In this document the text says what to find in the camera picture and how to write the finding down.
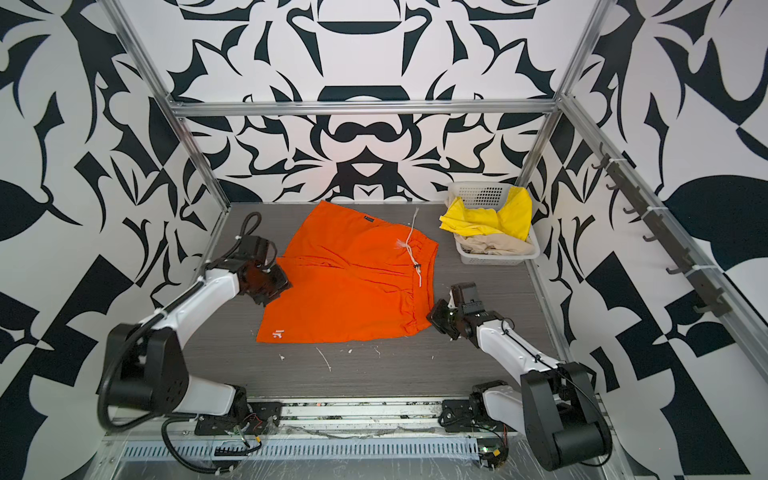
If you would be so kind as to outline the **orange shorts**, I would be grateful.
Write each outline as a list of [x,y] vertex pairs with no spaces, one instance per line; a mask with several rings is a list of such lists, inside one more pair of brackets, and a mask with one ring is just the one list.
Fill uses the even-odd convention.
[[428,329],[438,249],[410,225],[320,203],[277,260],[291,286],[265,307],[257,341],[345,343]]

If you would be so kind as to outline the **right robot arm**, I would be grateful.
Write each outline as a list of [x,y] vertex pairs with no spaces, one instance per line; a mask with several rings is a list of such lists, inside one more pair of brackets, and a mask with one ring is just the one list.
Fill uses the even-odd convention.
[[613,437],[585,366],[542,353],[514,330],[511,319],[494,311],[467,305],[453,308],[441,300],[427,319],[451,339],[469,340],[518,384],[477,385],[462,410],[444,402],[438,417],[444,430],[478,429],[495,435],[502,446],[506,435],[500,429],[515,431],[525,437],[546,471],[608,463]]

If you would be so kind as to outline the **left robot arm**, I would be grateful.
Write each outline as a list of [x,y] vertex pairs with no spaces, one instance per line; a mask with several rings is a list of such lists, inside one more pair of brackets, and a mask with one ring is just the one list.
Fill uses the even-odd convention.
[[250,413],[244,388],[191,375],[184,347],[235,297],[248,296],[266,306],[290,286],[277,263],[275,244],[241,234],[170,304],[136,324],[114,327],[107,337],[97,388],[101,427],[118,433],[159,417],[202,416],[242,423]]

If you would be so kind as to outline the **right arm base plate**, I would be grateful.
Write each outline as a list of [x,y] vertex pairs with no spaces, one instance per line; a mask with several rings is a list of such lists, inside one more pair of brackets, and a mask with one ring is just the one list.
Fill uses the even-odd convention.
[[503,427],[492,420],[484,408],[472,400],[443,400],[438,425],[448,433],[482,432],[499,433]]

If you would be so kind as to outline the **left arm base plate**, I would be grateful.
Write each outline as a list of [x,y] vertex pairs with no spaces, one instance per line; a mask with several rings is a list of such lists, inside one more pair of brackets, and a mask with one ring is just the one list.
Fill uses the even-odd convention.
[[196,424],[196,436],[234,434],[238,427],[245,435],[261,435],[280,425],[282,407],[279,401],[248,402],[247,407],[235,406],[225,416],[201,417]]

